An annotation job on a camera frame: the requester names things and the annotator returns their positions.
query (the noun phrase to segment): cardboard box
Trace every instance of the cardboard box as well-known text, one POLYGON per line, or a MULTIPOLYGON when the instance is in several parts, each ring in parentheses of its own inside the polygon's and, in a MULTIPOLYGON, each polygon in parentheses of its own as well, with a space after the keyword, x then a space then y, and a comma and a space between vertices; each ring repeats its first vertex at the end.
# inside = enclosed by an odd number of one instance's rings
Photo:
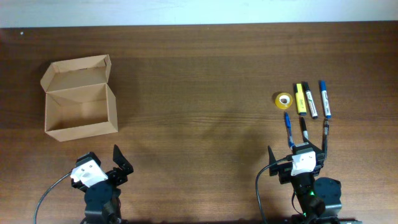
POLYGON ((46 92, 44 131, 58 141, 117 132, 110 71, 109 55, 51 63, 40 81, 46 92))

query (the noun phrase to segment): brown tabletop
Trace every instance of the brown tabletop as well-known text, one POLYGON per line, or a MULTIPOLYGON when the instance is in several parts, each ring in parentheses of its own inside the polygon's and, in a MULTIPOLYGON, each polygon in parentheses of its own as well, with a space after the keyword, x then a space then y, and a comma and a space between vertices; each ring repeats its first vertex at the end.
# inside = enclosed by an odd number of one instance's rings
MULTIPOLYGON (((307 81, 320 118, 328 87, 329 154, 320 176, 340 180, 340 217, 398 219, 398 23, 0 29, 0 223, 31 223, 38 199, 93 151, 107 171, 113 144, 135 172, 122 186, 123 218, 150 222, 260 220, 254 179, 290 153, 272 96, 307 81), (109 54, 119 132, 58 142, 44 133, 40 79, 50 62, 109 54)), ((295 103, 287 110, 295 142, 295 103)), ((295 213, 292 186, 264 175, 268 217, 295 213)), ((84 193, 65 180, 38 223, 79 223, 84 193)))

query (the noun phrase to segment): clear packing tape roll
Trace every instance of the clear packing tape roll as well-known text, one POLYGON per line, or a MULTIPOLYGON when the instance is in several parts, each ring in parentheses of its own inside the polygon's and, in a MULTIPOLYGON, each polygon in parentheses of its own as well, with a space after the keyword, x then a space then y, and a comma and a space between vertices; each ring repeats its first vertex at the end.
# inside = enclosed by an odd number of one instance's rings
POLYGON ((293 98, 288 93, 279 93, 275 99, 275 105, 280 109, 287 109, 293 103, 293 98))

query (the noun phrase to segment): blue pen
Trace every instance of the blue pen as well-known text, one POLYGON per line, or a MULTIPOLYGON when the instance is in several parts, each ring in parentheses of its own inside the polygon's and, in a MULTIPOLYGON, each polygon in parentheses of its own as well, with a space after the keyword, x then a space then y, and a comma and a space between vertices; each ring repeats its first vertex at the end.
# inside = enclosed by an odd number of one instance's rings
POLYGON ((287 131, 289 132, 289 139, 287 141, 287 144, 289 145, 290 149, 292 149, 292 147, 294 146, 292 125, 290 124, 289 115, 286 112, 285 112, 285 124, 286 124, 287 131))
POLYGON ((330 119, 331 118, 330 105, 329 105, 328 94, 326 93, 325 81, 323 80, 320 81, 320 87, 321 87, 321 94, 323 100, 323 109, 325 110, 325 117, 330 119))

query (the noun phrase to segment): white wall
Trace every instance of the white wall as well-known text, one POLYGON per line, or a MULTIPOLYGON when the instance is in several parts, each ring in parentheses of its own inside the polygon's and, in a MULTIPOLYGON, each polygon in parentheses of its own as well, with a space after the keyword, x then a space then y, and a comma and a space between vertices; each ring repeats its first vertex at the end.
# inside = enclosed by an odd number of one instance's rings
POLYGON ((398 20, 398 0, 0 0, 0 27, 398 20))

